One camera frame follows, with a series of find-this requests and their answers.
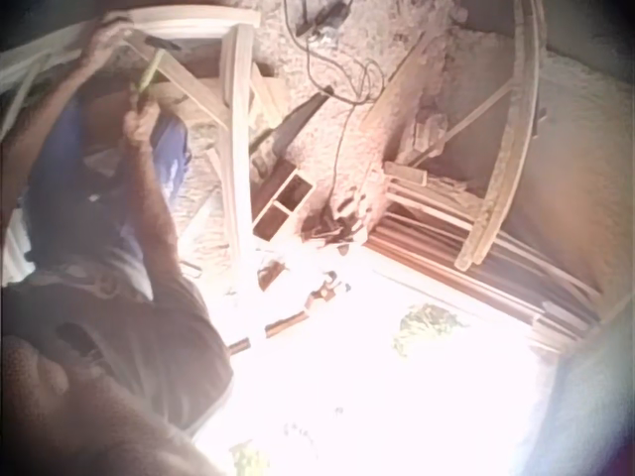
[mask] man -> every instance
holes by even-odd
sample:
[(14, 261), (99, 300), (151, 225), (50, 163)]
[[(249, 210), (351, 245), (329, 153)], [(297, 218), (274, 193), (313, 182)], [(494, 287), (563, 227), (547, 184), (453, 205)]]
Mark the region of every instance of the man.
[(216, 474), (186, 438), (227, 399), (232, 371), (179, 267), (167, 201), (185, 126), (133, 95), (114, 175), (84, 162), (75, 93), (131, 28), (104, 22), (2, 144), (2, 241), (21, 197), (36, 267), (2, 292), (11, 474)]

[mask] hammer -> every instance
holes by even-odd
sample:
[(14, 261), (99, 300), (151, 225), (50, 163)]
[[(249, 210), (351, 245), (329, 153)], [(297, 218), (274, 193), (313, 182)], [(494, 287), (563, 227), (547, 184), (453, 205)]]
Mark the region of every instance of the hammer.
[(150, 83), (152, 82), (152, 78), (155, 76), (155, 73), (157, 72), (157, 68), (159, 67), (161, 58), (163, 57), (163, 53), (166, 50), (170, 50), (173, 52), (178, 52), (181, 50), (181, 47), (179, 45), (175, 45), (172, 42), (169, 42), (167, 40), (164, 40), (162, 38), (157, 38), (157, 37), (150, 37), (150, 36), (146, 37), (146, 45), (154, 47), (157, 50), (155, 51), (154, 56), (152, 57), (152, 59), (150, 59), (148, 66), (146, 67), (146, 69), (143, 71), (143, 74), (141, 75), (141, 79), (139, 80), (139, 86), (137, 88), (139, 91), (139, 94), (144, 92), (146, 88), (150, 85)]

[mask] jeans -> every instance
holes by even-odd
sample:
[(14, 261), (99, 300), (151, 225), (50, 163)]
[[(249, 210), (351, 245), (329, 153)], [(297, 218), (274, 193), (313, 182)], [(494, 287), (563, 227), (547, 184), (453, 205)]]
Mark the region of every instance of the jeans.
[[(111, 177), (84, 162), (84, 122), (75, 97), (47, 137), (23, 197), (28, 259), (37, 268), (64, 263), (68, 255), (107, 262), (113, 251), (141, 261), (132, 227), (125, 180), (125, 160), (110, 151), (116, 168)], [(175, 116), (162, 113), (152, 133), (153, 162), (168, 205), (172, 206), (188, 168), (188, 133)]]

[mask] bright sunlit ground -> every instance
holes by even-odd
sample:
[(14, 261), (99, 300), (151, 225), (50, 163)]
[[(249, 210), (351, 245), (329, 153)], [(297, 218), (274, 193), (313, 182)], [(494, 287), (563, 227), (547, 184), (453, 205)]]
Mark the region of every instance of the bright sunlit ground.
[(198, 446), (231, 467), (227, 448), (250, 441), (251, 472), (237, 474), (252, 476), (517, 472), (554, 366), (467, 314), (403, 358), (401, 319), (436, 301), (368, 270), (351, 283), (320, 315), (234, 357), (234, 399)]

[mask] shirt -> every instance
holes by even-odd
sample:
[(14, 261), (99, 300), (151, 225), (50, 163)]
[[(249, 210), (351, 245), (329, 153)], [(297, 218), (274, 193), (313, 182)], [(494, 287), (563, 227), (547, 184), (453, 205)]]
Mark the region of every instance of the shirt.
[(66, 346), (193, 435), (230, 393), (227, 349), (194, 285), (153, 281), (154, 297), (80, 259), (2, 290), (2, 334), (61, 362)]

